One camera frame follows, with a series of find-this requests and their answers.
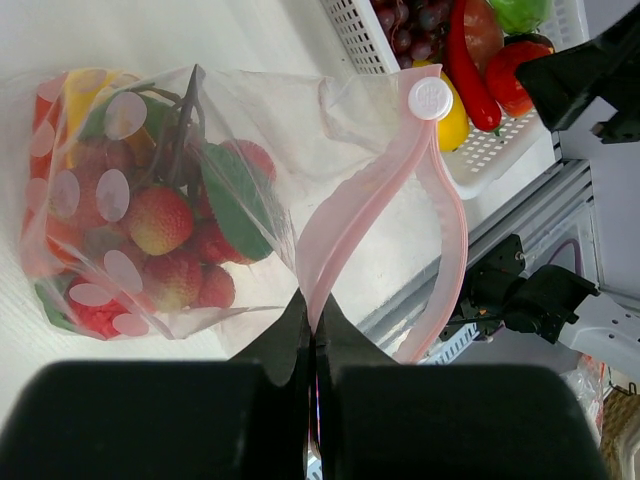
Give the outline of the clear pink zip top bag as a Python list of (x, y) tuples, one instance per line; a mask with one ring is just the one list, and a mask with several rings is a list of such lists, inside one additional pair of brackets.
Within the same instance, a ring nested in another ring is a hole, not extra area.
[[(35, 96), (64, 87), (69, 72), (37, 75), (7, 91), (9, 156), (24, 162), (12, 176), (23, 217)], [(155, 312), (147, 336), (181, 340), (212, 330), (237, 350), (295, 293), (312, 329), (331, 299), (359, 324), (434, 264), (427, 304), (392, 352), (396, 360), (418, 361), (454, 311), (468, 251), (462, 201), (437, 145), (438, 121), (421, 120), (408, 106), (412, 86), (440, 73), (429, 64), (339, 82), (195, 65), (135, 75), (162, 102), (186, 103), (178, 133), (192, 121), (195, 139), (206, 144), (202, 174), (211, 205), (223, 209), (220, 228), (238, 250), (261, 257), (224, 264), (236, 289), (231, 307)]]

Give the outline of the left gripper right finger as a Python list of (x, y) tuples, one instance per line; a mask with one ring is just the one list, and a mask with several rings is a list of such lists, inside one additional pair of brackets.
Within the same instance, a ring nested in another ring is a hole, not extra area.
[(403, 365), (329, 300), (315, 335), (327, 479), (603, 479), (573, 392), (532, 365)]

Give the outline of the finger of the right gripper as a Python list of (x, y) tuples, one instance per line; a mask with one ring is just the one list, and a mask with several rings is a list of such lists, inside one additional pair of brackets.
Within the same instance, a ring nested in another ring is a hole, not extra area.
[(616, 109), (595, 133), (639, 131), (639, 7), (593, 40), (521, 64), (515, 72), (542, 123), (569, 129), (600, 97)]

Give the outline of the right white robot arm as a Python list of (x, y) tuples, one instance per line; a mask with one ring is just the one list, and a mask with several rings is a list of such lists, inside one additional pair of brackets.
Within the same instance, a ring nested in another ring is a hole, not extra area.
[[(595, 38), (515, 69), (544, 127), (568, 130), (596, 98), (614, 109), (592, 134), (604, 145), (639, 140), (639, 9)], [(639, 380), (639, 318), (577, 271), (545, 264), (531, 274), (511, 234), (465, 275), (448, 323), (533, 334), (602, 361)]]

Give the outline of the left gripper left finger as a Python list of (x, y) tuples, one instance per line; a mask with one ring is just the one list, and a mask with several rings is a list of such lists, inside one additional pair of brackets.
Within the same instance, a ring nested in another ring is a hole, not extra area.
[(302, 479), (311, 331), (300, 294), (226, 361), (65, 361), (1, 434), (5, 479)]

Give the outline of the green lettuce leaf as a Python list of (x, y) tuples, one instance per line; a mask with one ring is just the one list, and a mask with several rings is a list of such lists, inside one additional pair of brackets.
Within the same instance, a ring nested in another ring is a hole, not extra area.
[(497, 23), (509, 35), (536, 30), (550, 14), (551, 0), (490, 0)]

